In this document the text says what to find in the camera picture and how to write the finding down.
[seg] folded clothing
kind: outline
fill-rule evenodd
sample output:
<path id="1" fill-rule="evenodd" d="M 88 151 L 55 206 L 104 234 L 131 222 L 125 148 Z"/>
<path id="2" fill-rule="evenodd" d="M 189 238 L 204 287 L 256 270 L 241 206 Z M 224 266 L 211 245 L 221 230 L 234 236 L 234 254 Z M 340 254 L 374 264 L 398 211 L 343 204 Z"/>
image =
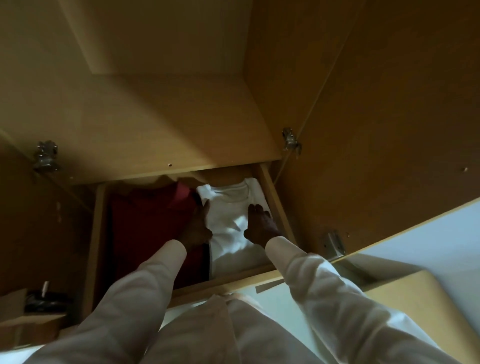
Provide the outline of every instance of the folded clothing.
<path id="1" fill-rule="evenodd" d="M 136 189 L 110 200 L 115 279 L 133 272 L 163 244 L 175 239 L 201 203 L 195 190 L 176 182 L 158 189 Z M 207 244 L 187 254 L 174 288 L 209 278 Z"/>
<path id="2" fill-rule="evenodd" d="M 248 226 L 248 205 L 261 205 L 270 211 L 255 178 L 225 187 L 209 184 L 197 187 L 202 202 L 210 200 L 206 226 L 210 240 L 210 278 L 223 277 L 269 263 L 265 250 L 243 236 Z"/>

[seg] red clothing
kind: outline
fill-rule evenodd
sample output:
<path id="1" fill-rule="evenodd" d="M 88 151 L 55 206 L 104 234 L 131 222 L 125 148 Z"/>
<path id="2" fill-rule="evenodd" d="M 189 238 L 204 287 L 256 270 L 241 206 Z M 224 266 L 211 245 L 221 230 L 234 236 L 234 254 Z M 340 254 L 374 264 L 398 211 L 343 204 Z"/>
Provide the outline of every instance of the red clothing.
<path id="1" fill-rule="evenodd" d="M 178 237 L 197 207 L 196 192 L 177 182 L 111 197 L 115 278 L 133 272 L 163 244 Z M 200 246 L 187 254 L 174 288 L 208 280 L 209 253 Z"/>

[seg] white sleeve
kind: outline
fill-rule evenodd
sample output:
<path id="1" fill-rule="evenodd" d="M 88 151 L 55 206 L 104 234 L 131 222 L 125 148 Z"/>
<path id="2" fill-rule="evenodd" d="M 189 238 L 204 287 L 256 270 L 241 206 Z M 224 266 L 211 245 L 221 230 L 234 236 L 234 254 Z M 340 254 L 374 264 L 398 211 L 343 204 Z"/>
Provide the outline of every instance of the white sleeve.
<path id="1" fill-rule="evenodd" d="M 269 240 L 265 251 L 339 363 L 458 364 L 406 314 L 365 296 L 321 256 L 284 237 Z"/>
<path id="2" fill-rule="evenodd" d="M 186 255 L 179 241 L 165 243 L 136 271 L 115 282 L 73 333 L 44 346 L 26 363 L 139 362 L 160 329 Z"/>

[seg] drawer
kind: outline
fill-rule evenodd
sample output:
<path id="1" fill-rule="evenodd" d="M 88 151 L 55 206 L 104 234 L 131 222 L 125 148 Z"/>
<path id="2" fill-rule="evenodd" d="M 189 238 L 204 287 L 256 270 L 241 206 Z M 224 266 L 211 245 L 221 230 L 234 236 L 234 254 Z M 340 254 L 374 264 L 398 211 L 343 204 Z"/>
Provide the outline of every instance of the drawer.
<path id="1" fill-rule="evenodd" d="M 274 184 L 268 173 L 267 163 L 256 163 L 212 170 L 192 171 L 179 174 L 167 174 L 155 177 L 129 179 L 126 181 L 107 182 L 100 184 L 96 191 L 96 202 L 92 228 L 92 239 L 87 263 L 87 273 L 84 288 L 82 316 L 87 317 L 101 300 L 108 287 L 106 276 L 111 274 L 108 267 L 107 252 L 107 207 L 109 197 L 113 192 L 128 193 L 133 188 L 159 188 L 172 181 L 181 181 L 191 188 L 205 183 L 212 186 L 225 186 L 243 181 L 244 178 L 255 177 L 264 192 L 270 207 L 272 218 L 278 228 L 293 243 L 292 230 L 275 191 Z M 246 270 L 234 275 L 212 279 L 173 291 L 169 307 L 186 303 L 194 303 L 209 298 L 213 294 L 227 294 L 281 279 L 280 273 L 273 265 L 266 265 Z"/>

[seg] open drawer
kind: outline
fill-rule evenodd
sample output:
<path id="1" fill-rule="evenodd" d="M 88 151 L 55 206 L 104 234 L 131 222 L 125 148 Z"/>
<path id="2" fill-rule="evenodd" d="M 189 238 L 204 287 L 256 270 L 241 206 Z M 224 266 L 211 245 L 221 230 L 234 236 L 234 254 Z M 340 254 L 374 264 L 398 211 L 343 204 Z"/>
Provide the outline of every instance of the open drawer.
<path id="1" fill-rule="evenodd" d="M 158 188 L 172 181 L 181 181 L 191 188 L 209 183 L 212 186 L 225 186 L 255 177 L 260 183 L 272 218 L 278 228 L 293 243 L 292 230 L 268 173 L 267 163 L 218 168 L 212 170 L 192 171 L 155 177 L 131 179 L 127 181 L 107 182 L 99 185 L 96 192 L 96 204 L 92 229 L 92 240 L 88 256 L 87 273 L 84 288 L 82 316 L 87 317 L 108 289 L 104 276 L 108 274 L 107 258 L 107 211 L 110 195 L 113 192 L 127 193 L 133 188 Z M 246 270 L 234 275 L 212 279 L 173 291 L 169 307 L 194 303 L 209 298 L 213 294 L 227 294 L 281 279 L 280 273 L 273 265 L 266 265 Z"/>

